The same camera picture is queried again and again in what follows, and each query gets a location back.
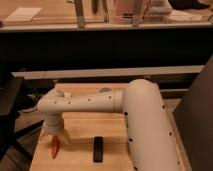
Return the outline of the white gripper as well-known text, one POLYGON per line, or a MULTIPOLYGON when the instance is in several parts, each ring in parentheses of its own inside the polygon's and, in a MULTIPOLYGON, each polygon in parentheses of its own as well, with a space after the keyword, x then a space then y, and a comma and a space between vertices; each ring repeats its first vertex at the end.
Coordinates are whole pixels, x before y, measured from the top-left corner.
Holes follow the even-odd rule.
POLYGON ((46 135, 59 133, 59 138, 62 142, 66 144, 71 143, 69 132, 64 129, 64 119, 61 114, 46 115, 44 118, 43 129, 46 135))

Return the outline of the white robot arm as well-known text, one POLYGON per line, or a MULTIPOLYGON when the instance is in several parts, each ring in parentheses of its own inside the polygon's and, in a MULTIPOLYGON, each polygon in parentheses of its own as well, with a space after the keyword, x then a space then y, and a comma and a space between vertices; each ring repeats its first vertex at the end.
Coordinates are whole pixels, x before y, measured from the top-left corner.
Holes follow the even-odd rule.
POLYGON ((126 119, 133 167, 137 171, 180 171, 173 131, 157 84, 145 79, 122 90, 66 97, 53 88, 37 103, 45 115, 44 130, 64 129, 64 112, 121 113, 126 119))

